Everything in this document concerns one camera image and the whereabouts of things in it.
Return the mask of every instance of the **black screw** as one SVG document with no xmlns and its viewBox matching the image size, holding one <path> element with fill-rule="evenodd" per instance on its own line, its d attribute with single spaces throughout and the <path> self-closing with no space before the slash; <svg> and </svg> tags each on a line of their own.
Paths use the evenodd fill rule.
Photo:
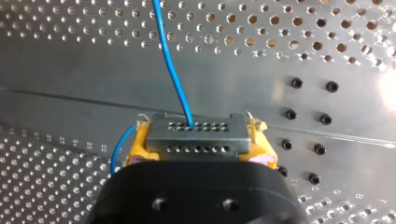
<svg viewBox="0 0 396 224">
<path fill-rule="evenodd" d="M 286 150 L 291 150 L 293 148 L 293 143 L 289 139 L 282 141 L 282 147 Z"/>
<path fill-rule="evenodd" d="M 329 92 L 337 92 L 338 88 L 339 88 L 339 86 L 336 82 L 330 81 L 326 84 L 326 89 Z"/>
<path fill-rule="evenodd" d="M 315 147 L 315 152 L 319 155 L 322 156 L 326 153 L 326 147 L 323 146 L 322 144 L 316 144 Z"/>
<path fill-rule="evenodd" d="M 290 110 L 286 111 L 286 118 L 287 119 L 297 119 L 297 113 L 294 110 L 290 109 Z"/>
<path fill-rule="evenodd" d="M 318 185 L 320 183 L 320 176 L 316 174 L 309 175 L 309 182 L 313 185 Z"/>
<path fill-rule="evenodd" d="M 303 86 L 303 81 L 300 80 L 299 78 L 295 77 L 291 81 L 291 86 L 294 87 L 295 89 L 300 89 Z"/>
<path fill-rule="evenodd" d="M 286 169 L 285 167 L 279 166 L 279 167 L 277 168 L 277 171 L 278 171 L 280 174 L 282 174 L 283 176 L 288 177 L 288 169 Z"/>
<path fill-rule="evenodd" d="M 324 114 L 320 116 L 320 122 L 324 125 L 330 125 L 332 123 L 332 117 L 330 117 L 328 114 Z"/>
</svg>

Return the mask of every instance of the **metal connector plate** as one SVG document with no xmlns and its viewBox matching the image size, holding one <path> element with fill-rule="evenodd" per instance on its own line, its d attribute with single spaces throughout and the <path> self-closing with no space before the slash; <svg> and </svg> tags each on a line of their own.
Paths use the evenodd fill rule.
<svg viewBox="0 0 396 224">
<path fill-rule="evenodd" d="M 242 114 L 228 119 L 196 118 L 188 127 L 184 117 L 155 114 L 150 123 L 147 150 L 160 153 L 161 160 L 236 160 L 248 153 L 250 138 Z"/>
</svg>

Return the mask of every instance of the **stainless steel plate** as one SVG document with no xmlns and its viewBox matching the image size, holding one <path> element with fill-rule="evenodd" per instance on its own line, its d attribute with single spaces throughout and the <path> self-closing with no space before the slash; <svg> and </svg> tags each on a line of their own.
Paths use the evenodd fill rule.
<svg viewBox="0 0 396 224">
<path fill-rule="evenodd" d="M 169 45 L 193 113 L 227 117 L 248 110 L 266 121 L 269 140 L 289 170 L 290 183 L 298 181 L 294 187 L 305 197 L 302 206 L 311 221 L 394 221 L 396 2 L 187 0 L 163 1 L 162 6 Z M 71 188 L 65 196 L 56 196 L 55 190 L 62 192 L 61 182 L 58 189 L 47 187 L 50 193 L 25 184 L 22 176 L 30 170 L 23 168 L 24 162 L 41 166 L 30 176 L 31 181 L 40 178 L 41 185 L 50 182 L 45 172 L 53 162 L 21 151 L 31 142 L 46 146 L 35 148 L 42 155 L 54 154 L 57 147 L 66 158 L 68 150 L 80 150 L 106 161 L 139 113 L 181 111 L 159 49 L 151 2 L 2 0 L 0 39 L 0 141 L 9 140 L 2 142 L 5 148 L 0 151 L 5 158 L 1 167 L 6 167 L 1 171 L 7 172 L 0 176 L 1 184 L 7 184 L 0 191 L 0 220 L 50 223 L 59 222 L 58 217 L 66 223 L 82 222 L 85 215 L 71 204 L 77 200 L 67 198 L 75 197 Z M 295 77 L 304 82 L 298 90 L 290 85 Z M 338 92 L 326 90 L 329 81 L 339 84 Z M 297 119 L 285 118 L 290 108 Z M 331 125 L 318 121 L 324 113 L 332 117 Z M 292 141 L 293 150 L 279 146 L 285 138 Z M 316 155 L 315 143 L 326 146 L 327 153 Z M 97 164 L 91 173 L 106 176 L 100 171 L 102 163 Z M 58 175 L 59 181 L 70 179 L 71 186 L 79 188 L 73 173 L 84 164 L 67 165 L 70 174 Z M 306 180 L 308 173 L 321 176 L 318 187 Z M 31 189 L 24 199 L 21 190 L 14 191 L 22 188 L 20 182 Z M 95 185 L 99 186 L 87 183 L 87 190 L 94 192 Z M 53 202 L 45 199 L 50 195 L 56 196 Z M 81 207 L 92 204 L 89 198 L 94 194 L 84 198 Z M 17 199 L 26 202 L 15 204 Z M 344 203 L 349 209 L 340 206 Z"/>
</svg>

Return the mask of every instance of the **perforated steel panel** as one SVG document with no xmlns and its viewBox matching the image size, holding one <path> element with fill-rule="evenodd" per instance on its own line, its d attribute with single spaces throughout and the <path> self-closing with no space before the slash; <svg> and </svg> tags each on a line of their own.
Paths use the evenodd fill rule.
<svg viewBox="0 0 396 224">
<path fill-rule="evenodd" d="M 396 2 L 161 5 L 192 112 L 248 110 L 266 121 L 309 221 L 395 221 Z M 83 223 L 108 156 L 137 115 L 181 111 L 152 4 L 2 0 L 0 40 L 0 222 Z M 290 84 L 295 77 L 300 89 Z M 326 90 L 329 81 L 337 92 Z M 290 109 L 296 119 L 286 118 Z M 323 114 L 332 124 L 320 122 Z M 281 147 L 284 139 L 292 150 Z M 314 152 L 318 143 L 326 154 Z M 307 181 L 311 173 L 318 186 Z"/>
</svg>

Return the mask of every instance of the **blue wire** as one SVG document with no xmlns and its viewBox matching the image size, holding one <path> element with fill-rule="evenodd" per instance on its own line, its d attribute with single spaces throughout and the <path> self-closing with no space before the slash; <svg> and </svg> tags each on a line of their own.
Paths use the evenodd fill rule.
<svg viewBox="0 0 396 224">
<path fill-rule="evenodd" d="M 161 46 L 163 49 L 163 57 L 165 58 L 166 61 L 166 66 L 168 67 L 168 71 L 171 75 L 171 78 L 173 80 L 178 99 L 181 102 L 181 106 L 183 107 L 184 110 L 184 115 L 186 116 L 187 123 L 189 124 L 190 127 L 194 125 L 194 121 L 192 119 L 192 114 L 190 111 L 189 103 L 187 102 L 186 96 L 184 95 L 183 88 L 181 88 L 180 81 L 178 80 L 177 72 L 175 69 L 175 66 L 172 61 L 172 56 L 168 48 L 168 44 L 166 41 L 166 34 L 165 30 L 163 28 L 163 15 L 161 13 L 161 7 L 160 7 L 160 2 L 159 0 L 152 0 L 152 5 L 154 7 L 154 12 L 155 12 L 155 18 L 157 21 L 157 27 L 158 27 L 158 33 L 160 36 L 160 41 L 161 41 Z"/>
<path fill-rule="evenodd" d="M 110 173 L 111 175 L 114 175 L 116 173 L 116 164 L 117 164 L 117 157 L 120 154 L 121 147 L 124 144 L 125 140 L 128 138 L 128 136 L 134 131 L 136 128 L 135 125 L 132 125 L 121 137 L 120 141 L 117 143 L 116 148 L 113 151 L 113 155 L 111 156 L 111 162 L 110 162 Z"/>
</svg>

